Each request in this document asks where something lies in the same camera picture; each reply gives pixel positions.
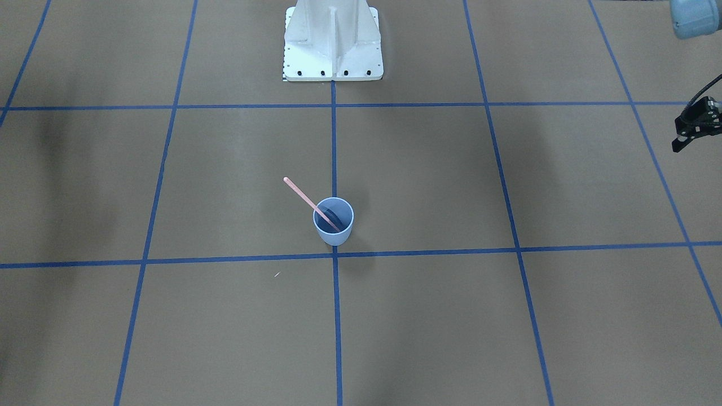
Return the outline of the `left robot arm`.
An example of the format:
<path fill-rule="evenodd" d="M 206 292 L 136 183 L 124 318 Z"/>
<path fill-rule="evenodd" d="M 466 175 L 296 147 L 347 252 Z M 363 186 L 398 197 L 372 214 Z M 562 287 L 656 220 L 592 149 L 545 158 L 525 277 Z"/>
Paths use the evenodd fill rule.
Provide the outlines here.
<path fill-rule="evenodd" d="M 670 13 L 678 39 L 698 38 L 720 31 L 720 1 L 670 1 Z M 720 101 L 706 96 L 706 92 L 719 82 L 720 75 L 717 75 L 691 98 L 675 118 L 676 138 L 671 142 L 673 152 L 681 152 L 696 139 L 720 135 Z"/>

